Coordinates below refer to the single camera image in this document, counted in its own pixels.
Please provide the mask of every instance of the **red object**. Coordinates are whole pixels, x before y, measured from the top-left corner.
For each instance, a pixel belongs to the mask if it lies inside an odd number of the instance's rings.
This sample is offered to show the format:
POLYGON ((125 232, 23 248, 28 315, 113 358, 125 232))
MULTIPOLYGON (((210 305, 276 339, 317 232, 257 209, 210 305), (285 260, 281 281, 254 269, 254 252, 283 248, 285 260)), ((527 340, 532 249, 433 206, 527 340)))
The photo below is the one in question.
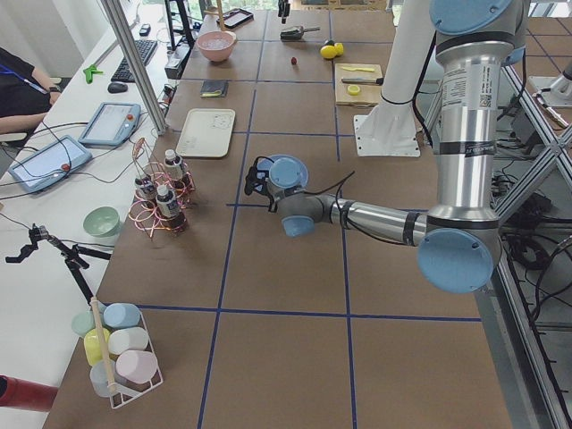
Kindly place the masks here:
POLYGON ((0 375, 0 407, 49 411, 57 387, 0 375))

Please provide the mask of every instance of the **black shirt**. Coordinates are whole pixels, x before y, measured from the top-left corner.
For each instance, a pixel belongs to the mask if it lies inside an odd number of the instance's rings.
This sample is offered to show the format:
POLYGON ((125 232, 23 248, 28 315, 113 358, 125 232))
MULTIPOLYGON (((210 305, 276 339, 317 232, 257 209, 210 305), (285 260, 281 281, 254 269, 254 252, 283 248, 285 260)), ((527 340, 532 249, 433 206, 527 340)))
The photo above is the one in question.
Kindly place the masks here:
MULTIPOLYGON (((37 85, 34 66, 0 47, 0 65, 37 85)), ((0 118, 21 114, 42 114, 50 110, 50 95, 42 94, 13 74, 0 74, 0 118)))

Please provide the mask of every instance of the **black keyboard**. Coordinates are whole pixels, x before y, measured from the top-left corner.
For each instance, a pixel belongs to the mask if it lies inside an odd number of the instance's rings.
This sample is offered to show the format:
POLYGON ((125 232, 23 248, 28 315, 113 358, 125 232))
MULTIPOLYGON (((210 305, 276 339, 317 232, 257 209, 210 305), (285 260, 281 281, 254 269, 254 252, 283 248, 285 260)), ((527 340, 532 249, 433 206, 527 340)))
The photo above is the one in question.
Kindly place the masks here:
MULTIPOLYGON (((143 65, 149 64, 155 50, 157 49, 157 41, 156 40, 135 40, 135 46, 137 47, 137 51, 139 52, 139 57, 143 62, 143 65)), ((127 59, 123 57, 119 67, 115 71, 114 75, 111 78, 112 81, 119 81, 119 82, 134 82, 135 78, 133 77, 133 73, 131 73, 129 69, 129 65, 127 64, 127 59)))

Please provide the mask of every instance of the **black mouse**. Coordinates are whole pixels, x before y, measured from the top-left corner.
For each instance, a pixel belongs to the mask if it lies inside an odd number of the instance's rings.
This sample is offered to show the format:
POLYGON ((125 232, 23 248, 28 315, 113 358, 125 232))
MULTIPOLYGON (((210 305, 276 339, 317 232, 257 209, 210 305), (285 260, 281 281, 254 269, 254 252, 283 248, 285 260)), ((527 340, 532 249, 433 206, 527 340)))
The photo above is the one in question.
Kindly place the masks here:
POLYGON ((107 92, 111 94, 117 94, 118 92, 125 92, 127 90, 127 84, 123 82, 111 82, 107 86, 107 92))

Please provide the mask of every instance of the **hand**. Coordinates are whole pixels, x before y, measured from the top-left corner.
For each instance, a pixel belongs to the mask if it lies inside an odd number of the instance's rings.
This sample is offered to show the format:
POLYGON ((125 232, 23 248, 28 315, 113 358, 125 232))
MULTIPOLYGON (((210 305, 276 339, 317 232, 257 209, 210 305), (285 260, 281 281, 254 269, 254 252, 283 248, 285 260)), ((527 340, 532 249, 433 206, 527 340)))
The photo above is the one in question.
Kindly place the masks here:
POLYGON ((54 105, 60 95, 59 92, 50 92, 50 105, 54 105))

